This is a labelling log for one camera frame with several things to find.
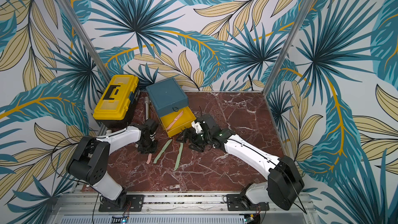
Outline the yellow drawer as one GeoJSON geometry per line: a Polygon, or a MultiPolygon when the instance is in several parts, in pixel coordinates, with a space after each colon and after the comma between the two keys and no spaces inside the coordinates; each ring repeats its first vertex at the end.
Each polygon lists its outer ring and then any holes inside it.
{"type": "Polygon", "coordinates": [[[166,131],[167,135],[169,138],[172,138],[173,136],[181,133],[185,129],[191,128],[191,122],[195,121],[197,118],[191,111],[189,107],[185,107],[180,109],[179,112],[173,112],[168,115],[165,115],[160,118],[161,124],[163,129],[166,131]],[[174,120],[174,118],[181,112],[183,111],[182,117],[173,125],[173,127],[170,130],[166,130],[168,125],[174,120]]]}

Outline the pink knife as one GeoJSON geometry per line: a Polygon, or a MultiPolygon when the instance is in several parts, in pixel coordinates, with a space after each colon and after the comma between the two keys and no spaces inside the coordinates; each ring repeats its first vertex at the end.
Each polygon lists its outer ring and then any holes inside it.
{"type": "Polygon", "coordinates": [[[168,127],[166,128],[166,130],[167,130],[167,131],[170,130],[170,129],[173,127],[173,125],[182,117],[182,115],[183,115],[183,111],[181,111],[181,112],[174,118],[174,120],[168,125],[168,127]]]}
{"type": "Polygon", "coordinates": [[[151,159],[152,159],[152,154],[150,153],[150,154],[148,155],[146,164],[150,164],[150,163],[151,163],[151,159]]]}

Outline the teal drawer cabinet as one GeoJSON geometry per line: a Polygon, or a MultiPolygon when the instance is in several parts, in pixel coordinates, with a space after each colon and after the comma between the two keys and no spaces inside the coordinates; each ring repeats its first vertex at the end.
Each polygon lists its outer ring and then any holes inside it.
{"type": "Polygon", "coordinates": [[[175,78],[147,86],[146,91],[158,117],[173,113],[173,107],[182,109],[189,105],[187,95],[175,78]]]}

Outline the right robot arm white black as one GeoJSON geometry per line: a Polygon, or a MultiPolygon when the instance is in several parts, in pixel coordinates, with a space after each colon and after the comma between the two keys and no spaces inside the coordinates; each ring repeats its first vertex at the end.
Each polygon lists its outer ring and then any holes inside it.
{"type": "Polygon", "coordinates": [[[221,129],[210,114],[191,122],[177,140],[189,148],[204,152],[207,146],[224,151],[250,165],[264,178],[263,183],[250,183],[239,194],[227,195],[231,211],[267,211],[273,202],[288,211],[299,199],[304,182],[293,159],[269,154],[241,138],[230,129],[221,129]]]}

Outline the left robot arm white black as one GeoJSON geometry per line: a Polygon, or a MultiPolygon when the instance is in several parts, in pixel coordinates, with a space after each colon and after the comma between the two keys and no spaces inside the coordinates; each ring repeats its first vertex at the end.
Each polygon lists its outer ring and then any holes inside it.
{"type": "Polygon", "coordinates": [[[136,144],[142,154],[154,153],[159,124],[147,119],[144,124],[130,125],[122,130],[97,137],[82,137],[66,167],[67,173],[83,180],[102,197],[117,201],[121,198],[123,187],[107,172],[109,156],[130,144],[136,144]]]}

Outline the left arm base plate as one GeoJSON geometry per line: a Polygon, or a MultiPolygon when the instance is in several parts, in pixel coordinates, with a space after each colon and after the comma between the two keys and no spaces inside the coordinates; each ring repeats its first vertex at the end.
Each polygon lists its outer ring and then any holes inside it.
{"type": "Polygon", "coordinates": [[[112,201],[101,198],[99,212],[140,212],[144,203],[144,195],[123,195],[112,201]]]}

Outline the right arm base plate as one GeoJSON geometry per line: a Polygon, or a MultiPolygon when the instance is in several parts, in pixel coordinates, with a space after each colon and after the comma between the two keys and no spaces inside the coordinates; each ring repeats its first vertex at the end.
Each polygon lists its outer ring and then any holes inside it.
{"type": "Polygon", "coordinates": [[[227,204],[228,211],[269,211],[268,203],[254,204],[240,194],[227,194],[222,199],[227,204]]]}

